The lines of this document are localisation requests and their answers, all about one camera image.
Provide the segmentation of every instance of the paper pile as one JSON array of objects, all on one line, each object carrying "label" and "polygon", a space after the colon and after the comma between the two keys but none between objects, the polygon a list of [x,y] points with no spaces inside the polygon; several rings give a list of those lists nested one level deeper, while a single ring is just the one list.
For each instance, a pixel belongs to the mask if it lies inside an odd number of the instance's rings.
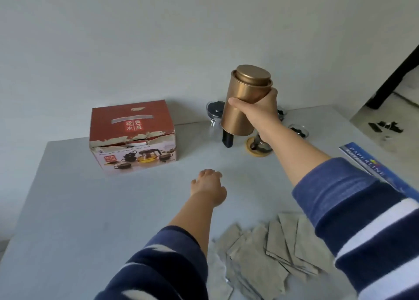
[{"label": "paper pile", "polygon": [[281,213],[278,218],[245,231],[233,224],[212,247],[225,265],[225,279],[250,300],[284,294],[289,274],[305,282],[307,275],[333,269],[333,255],[305,215]]}]

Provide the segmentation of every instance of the blue striped sweater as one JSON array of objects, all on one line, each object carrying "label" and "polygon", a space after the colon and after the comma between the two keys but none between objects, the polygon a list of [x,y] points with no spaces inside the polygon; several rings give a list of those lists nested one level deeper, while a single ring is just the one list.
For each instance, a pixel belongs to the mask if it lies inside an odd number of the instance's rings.
[{"label": "blue striped sweater", "polygon": [[[293,196],[336,257],[359,300],[419,299],[419,204],[330,159]],[[184,229],[167,226],[120,269],[96,300],[208,299],[207,262]]]}]

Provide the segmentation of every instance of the forearm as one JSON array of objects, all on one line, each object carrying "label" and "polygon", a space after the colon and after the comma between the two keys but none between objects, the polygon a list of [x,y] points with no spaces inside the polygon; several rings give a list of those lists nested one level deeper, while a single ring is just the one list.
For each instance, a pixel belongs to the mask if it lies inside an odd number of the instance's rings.
[{"label": "forearm", "polygon": [[207,255],[213,203],[207,195],[196,193],[183,205],[169,225],[179,226],[191,234]]},{"label": "forearm", "polygon": [[331,157],[306,142],[280,121],[271,122],[264,133],[265,141],[270,144],[293,185],[306,174]]}]

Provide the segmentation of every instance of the table surface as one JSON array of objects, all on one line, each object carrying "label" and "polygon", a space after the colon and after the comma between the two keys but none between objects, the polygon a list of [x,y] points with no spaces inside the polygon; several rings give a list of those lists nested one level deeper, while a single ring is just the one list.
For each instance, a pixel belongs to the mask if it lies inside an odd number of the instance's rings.
[{"label": "table surface", "polygon": [[[286,125],[304,125],[308,140],[332,156],[356,142],[412,186],[417,182],[332,107],[290,111]],[[226,201],[215,209],[210,237],[233,222],[243,228],[279,212],[301,211],[275,155],[256,158],[235,138],[227,149],[210,123],[176,126],[178,161],[106,177],[88,138],[49,142],[0,266],[0,299],[92,299],[118,269],[179,211],[200,170],[222,171]],[[281,299],[341,299],[353,292],[338,270],[303,284],[288,280]],[[233,300],[243,299],[235,292]]]}]

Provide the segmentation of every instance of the tiled floor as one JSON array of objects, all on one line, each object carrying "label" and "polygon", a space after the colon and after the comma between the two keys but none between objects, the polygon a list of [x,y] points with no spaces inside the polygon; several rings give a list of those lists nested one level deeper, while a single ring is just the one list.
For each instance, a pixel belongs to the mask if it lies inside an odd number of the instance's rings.
[{"label": "tiled floor", "polygon": [[[404,129],[402,133],[381,128],[376,133],[368,123],[397,122]],[[385,100],[380,109],[366,106],[351,119],[351,123],[371,138],[383,149],[397,156],[406,168],[419,169],[419,108],[392,94]]]}]

